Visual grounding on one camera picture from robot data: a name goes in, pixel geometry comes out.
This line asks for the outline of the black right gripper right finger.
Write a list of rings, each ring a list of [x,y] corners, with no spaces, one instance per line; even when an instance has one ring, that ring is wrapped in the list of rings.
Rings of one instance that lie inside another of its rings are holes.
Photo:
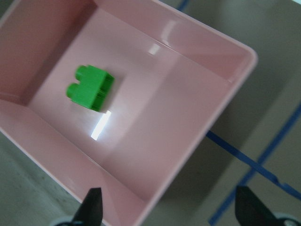
[[[282,220],[261,202],[247,186],[237,186],[235,217],[241,226],[281,226]]]

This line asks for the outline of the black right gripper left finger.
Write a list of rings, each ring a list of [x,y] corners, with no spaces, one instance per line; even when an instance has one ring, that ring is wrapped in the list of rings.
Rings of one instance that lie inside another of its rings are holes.
[[[101,188],[89,189],[82,204],[71,220],[72,226],[100,226],[103,219]]]

